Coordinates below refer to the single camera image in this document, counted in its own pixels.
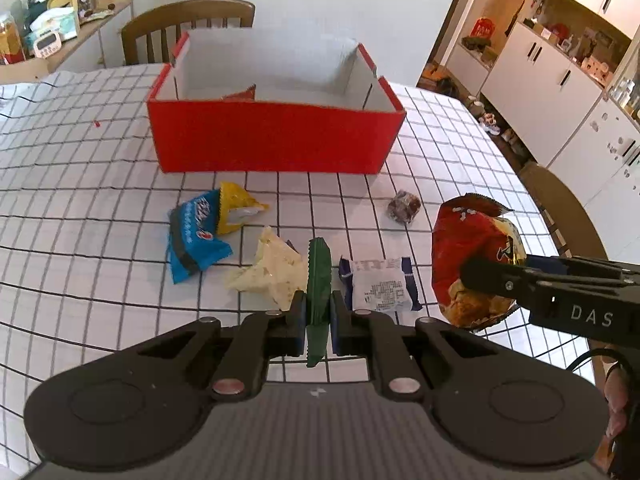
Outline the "person's right hand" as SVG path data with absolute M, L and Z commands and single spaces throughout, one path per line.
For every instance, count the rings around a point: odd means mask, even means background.
M 608 428 L 604 437 L 605 471 L 612 479 L 639 478 L 639 393 L 621 362 L 608 369 L 604 396 Z

